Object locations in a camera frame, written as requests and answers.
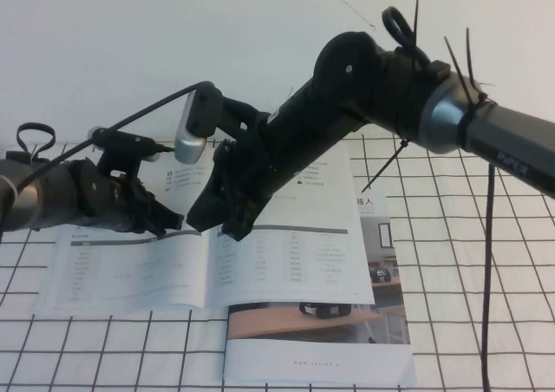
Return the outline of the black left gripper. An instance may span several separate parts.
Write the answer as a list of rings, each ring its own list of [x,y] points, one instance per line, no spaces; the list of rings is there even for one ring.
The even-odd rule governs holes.
[[[180,231],[183,215],[154,201],[152,220],[157,226],[148,225],[146,216],[151,197],[137,176],[121,174],[119,177],[95,177],[91,185],[92,216],[88,225],[114,232],[145,233],[157,238],[167,230]]]

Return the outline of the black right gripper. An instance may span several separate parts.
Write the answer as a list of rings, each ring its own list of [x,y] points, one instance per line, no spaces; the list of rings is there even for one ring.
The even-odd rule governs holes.
[[[198,232],[222,225],[222,233],[240,241],[282,185],[279,134],[267,122],[224,126],[230,136],[213,156],[212,177],[194,201],[186,223]]]

